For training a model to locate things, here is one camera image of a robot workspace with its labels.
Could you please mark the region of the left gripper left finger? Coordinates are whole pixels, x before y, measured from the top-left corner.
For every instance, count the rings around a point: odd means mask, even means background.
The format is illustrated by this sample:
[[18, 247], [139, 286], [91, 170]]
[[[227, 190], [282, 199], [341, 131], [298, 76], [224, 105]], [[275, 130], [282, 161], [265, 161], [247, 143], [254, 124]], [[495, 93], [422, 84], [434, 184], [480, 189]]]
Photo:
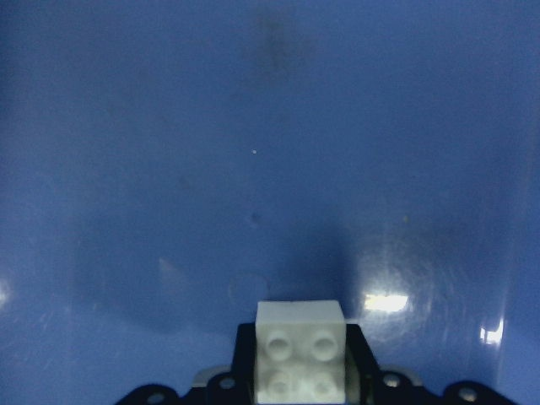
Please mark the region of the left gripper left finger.
[[226, 371], [214, 371], [201, 386], [193, 385], [184, 395], [160, 384], [135, 388], [118, 404], [255, 404], [256, 327], [243, 323], [237, 328], [235, 350]]

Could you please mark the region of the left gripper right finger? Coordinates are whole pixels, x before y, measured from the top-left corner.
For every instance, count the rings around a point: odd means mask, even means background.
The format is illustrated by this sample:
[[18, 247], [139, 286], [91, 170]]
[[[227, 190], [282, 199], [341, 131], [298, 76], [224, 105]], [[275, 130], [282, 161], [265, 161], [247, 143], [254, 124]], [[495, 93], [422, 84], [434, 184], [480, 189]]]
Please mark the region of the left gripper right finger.
[[345, 402], [347, 404], [512, 404], [476, 381], [458, 381], [435, 394], [412, 371], [381, 366], [357, 324], [346, 326]]

